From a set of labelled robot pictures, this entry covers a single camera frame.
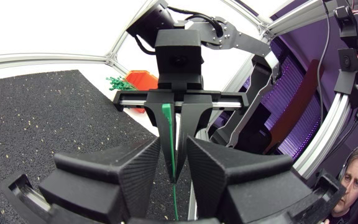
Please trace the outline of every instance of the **purple wall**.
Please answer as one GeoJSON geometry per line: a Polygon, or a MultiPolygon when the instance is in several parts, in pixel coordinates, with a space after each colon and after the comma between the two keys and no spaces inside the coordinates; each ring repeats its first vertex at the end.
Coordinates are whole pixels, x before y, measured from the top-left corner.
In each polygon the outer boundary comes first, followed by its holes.
{"type": "MultiPolygon", "coordinates": [[[[329,109],[335,96],[333,89],[339,69],[337,50],[346,47],[339,38],[339,29],[335,18],[330,18],[330,22],[331,40],[323,61],[325,71],[322,79],[322,86],[326,93],[324,103],[327,109],[329,109]]],[[[326,29],[326,20],[323,20],[284,34],[282,38],[291,47],[292,51],[295,51],[298,59],[307,66],[312,59],[319,59],[321,57],[326,41],[326,29]]],[[[345,155],[349,154],[350,150],[356,146],[358,146],[358,127],[354,130],[352,135],[349,136],[343,147],[340,148],[332,158],[322,164],[322,166],[329,167],[332,171],[339,170],[340,168],[337,167],[341,167],[341,164],[346,158],[345,155]]]]}

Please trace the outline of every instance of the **aluminum frame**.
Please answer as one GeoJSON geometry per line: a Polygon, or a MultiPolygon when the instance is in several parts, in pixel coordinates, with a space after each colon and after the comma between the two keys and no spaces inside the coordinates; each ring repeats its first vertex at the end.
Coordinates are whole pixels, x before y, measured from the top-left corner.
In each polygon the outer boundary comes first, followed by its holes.
{"type": "MultiPolygon", "coordinates": [[[[123,107],[128,108],[144,108],[146,101],[145,100],[121,100],[119,102],[120,105],[123,107]]],[[[182,107],[183,101],[176,101],[175,107],[182,107]]],[[[237,102],[212,102],[213,110],[222,110],[221,108],[224,108],[224,110],[238,110],[241,108],[241,103],[237,102]]]]}
{"type": "Polygon", "coordinates": [[[248,19],[251,23],[253,23],[258,28],[259,31],[261,30],[262,21],[257,16],[255,16],[252,12],[250,12],[248,9],[242,7],[241,4],[239,4],[235,0],[221,0],[221,1],[226,3],[236,12],[238,12],[246,19],[248,19]]]}
{"type": "Polygon", "coordinates": [[[350,110],[349,96],[337,93],[319,131],[293,165],[302,177],[308,179],[322,163],[339,136],[350,110]]]}
{"type": "Polygon", "coordinates": [[[117,52],[119,51],[119,49],[121,48],[122,44],[124,43],[125,39],[128,36],[128,32],[126,31],[128,29],[128,27],[131,26],[132,23],[134,23],[141,15],[143,15],[143,13],[145,13],[150,6],[153,6],[153,4],[157,2],[157,0],[146,0],[144,2],[144,4],[142,5],[142,7],[140,7],[140,9],[137,11],[137,13],[135,14],[135,16],[132,18],[132,20],[128,23],[128,26],[126,26],[126,28],[121,32],[120,36],[118,37],[118,39],[115,41],[114,45],[111,47],[110,51],[106,54],[106,56],[108,58],[110,58],[111,60],[113,60],[114,62],[117,62],[117,52]]]}
{"type": "Polygon", "coordinates": [[[4,54],[0,55],[0,68],[9,68],[23,65],[41,65],[48,63],[106,63],[105,56],[77,55],[77,54],[4,54]]]}
{"type": "MultiPolygon", "coordinates": [[[[329,16],[333,16],[334,9],[338,7],[337,2],[329,1],[326,6],[329,16]]],[[[267,32],[276,37],[325,18],[326,13],[321,0],[309,0],[268,25],[267,32]]]]}

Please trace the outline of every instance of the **black rubber mat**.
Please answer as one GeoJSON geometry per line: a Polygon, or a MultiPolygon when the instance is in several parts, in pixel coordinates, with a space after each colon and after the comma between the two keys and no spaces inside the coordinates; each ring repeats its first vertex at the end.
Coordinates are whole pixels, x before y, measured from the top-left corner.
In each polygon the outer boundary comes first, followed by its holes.
{"type": "MultiPolygon", "coordinates": [[[[0,183],[21,170],[35,187],[55,169],[55,153],[93,152],[154,137],[77,70],[0,80],[0,183]]],[[[160,155],[147,216],[172,220],[172,186],[160,155]]],[[[189,191],[186,165],[177,185],[181,220],[189,191]]],[[[1,191],[0,222],[25,223],[1,191]]]]}

